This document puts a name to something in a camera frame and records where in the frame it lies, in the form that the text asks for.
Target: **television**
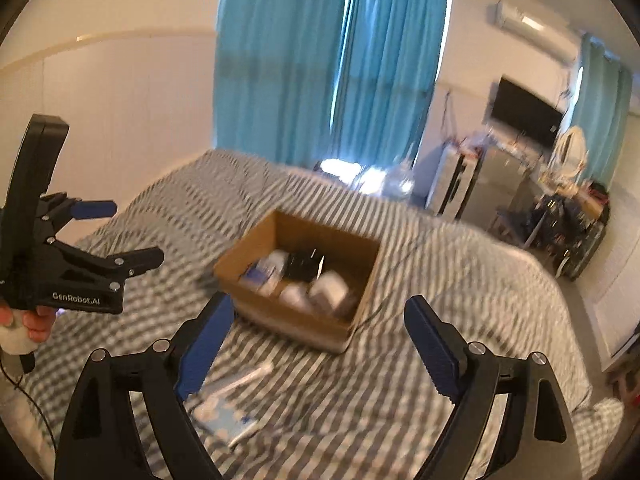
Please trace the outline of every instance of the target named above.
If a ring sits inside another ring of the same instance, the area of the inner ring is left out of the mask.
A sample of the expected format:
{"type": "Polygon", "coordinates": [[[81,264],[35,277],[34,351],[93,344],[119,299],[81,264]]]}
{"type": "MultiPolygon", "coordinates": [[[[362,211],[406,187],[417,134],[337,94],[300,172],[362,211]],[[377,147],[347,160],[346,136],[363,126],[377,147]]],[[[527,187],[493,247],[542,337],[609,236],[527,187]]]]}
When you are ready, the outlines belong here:
{"type": "Polygon", "coordinates": [[[562,112],[503,77],[491,117],[550,150],[556,142],[562,112]]]}

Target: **window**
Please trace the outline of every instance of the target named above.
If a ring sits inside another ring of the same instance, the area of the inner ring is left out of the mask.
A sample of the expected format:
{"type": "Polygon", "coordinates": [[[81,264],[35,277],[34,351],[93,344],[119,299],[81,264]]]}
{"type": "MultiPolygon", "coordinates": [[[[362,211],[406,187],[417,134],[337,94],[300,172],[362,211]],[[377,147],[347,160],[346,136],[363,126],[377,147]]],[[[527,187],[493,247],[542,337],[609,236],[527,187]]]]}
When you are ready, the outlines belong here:
{"type": "MultiPolygon", "coordinates": [[[[345,0],[344,5],[344,18],[346,19],[346,15],[348,12],[349,0],[345,0]]],[[[449,22],[450,22],[450,14],[451,14],[451,5],[452,0],[447,0],[447,10],[445,16],[444,23],[444,31],[442,35],[442,44],[440,45],[440,54],[438,58],[438,68],[436,70],[436,80],[440,75],[440,69],[442,66],[442,60],[444,58],[444,51],[447,43],[447,34],[449,31],[449,22]]],[[[335,110],[335,100],[336,93],[334,93],[334,102],[332,103],[332,123],[334,118],[334,110],[335,110]]],[[[337,158],[325,159],[321,163],[322,170],[326,173],[333,174],[337,176],[342,182],[350,186],[354,179],[358,177],[360,182],[364,182],[361,192],[366,194],[376,193],[382,187],[382,181],[384,179],[385,171],[380,170],[379,168],[363,168],[361,165],[357,163],[348,163],[343,160],[339,160],[337,158]]]]}
{"type": "Polygon", "coordinates": [[[578,75],[575,78],[574,92],[571,97],[571,110],[574,111],[574,107],[578,102],[578,97],[580,97],[580,88],[582,87],[582,67],[578,70],[578,75]]]}

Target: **human hand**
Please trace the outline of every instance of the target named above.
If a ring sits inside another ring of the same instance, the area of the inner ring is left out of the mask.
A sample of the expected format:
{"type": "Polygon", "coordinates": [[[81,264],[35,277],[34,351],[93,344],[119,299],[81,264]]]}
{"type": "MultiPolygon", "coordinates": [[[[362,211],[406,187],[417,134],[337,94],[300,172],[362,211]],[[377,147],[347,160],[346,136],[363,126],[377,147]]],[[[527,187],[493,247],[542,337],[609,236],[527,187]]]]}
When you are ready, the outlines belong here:
{"type": "MultiPolygon", "coordinates": [[[[29,339],[34,343],[44,343],[51,335],[51,328],[56,320],[56,308],[38,306],[34,310],[25,310],[22,314],[22,324],[29,331],[29,339]]],[[[14,312],[0,300],[0,325],[11,326],[14,322],[14,312]]]]}

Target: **striped bedsheet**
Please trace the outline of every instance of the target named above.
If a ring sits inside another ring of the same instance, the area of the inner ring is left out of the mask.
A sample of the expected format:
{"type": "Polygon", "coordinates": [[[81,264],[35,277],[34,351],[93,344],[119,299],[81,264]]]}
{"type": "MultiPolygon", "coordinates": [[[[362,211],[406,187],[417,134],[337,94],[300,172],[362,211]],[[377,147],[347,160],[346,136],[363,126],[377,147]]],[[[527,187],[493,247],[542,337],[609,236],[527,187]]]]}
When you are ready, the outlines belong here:
{"type": "MultiPolygon", "coordinates": [[[[544,352],[572,413],[583,475],[596,471],[622,406],[612,399],[590,405],[591,386],[566,305],[539,264],[464,224],[223,150],[162,178],[81,241],[100,255],[157,244],[166,257],[160,269],[127,283],[123,314],[67,312],[38,350],[24,386],[56,436],[91,351],[137,352],[171,337],[216,291],[216,259],[273,208],[378,238],[382,264],[367,311],[342,355],[289,342],[242,319],[234,322],[207,382],[265,360],[274,371],[228,395],[260,420],[258,433],[233,449],[200,433],[226,478],[412,479],[452,409],[404,329],[404,302],[414,294],[427,298],[467,340],[482,341],[496,354],[524,358],[544,352]]],[[[132,394],[132,401],[150,466],[170,478],[142,398],[132,394]]],[[[499,408],[497,402],[469,478],[486,468],[499,408]]]]}

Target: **cardboard box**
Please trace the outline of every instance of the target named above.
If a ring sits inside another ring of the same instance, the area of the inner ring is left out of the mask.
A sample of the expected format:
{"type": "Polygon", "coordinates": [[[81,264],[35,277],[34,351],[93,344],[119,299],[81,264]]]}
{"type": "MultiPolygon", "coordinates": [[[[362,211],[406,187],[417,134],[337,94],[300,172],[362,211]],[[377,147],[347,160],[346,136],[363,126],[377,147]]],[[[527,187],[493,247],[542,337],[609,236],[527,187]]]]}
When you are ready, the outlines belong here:
{"type": "Polygon", "coordinates": [[[214,266],[220,287],[231,296],[236,310],[255,324],[314,348],[344,352],[369,303],[372,276],[380,242],[281,211],[273,211],[229,249],[214,266]],[[239,283],[247,268],[275,249],[287,252],[318,249],[324,254],[323,270],[335,270],[358,298],[350,321],[301,312],[278,300],[287,280],[270,297],[239,283]]]}

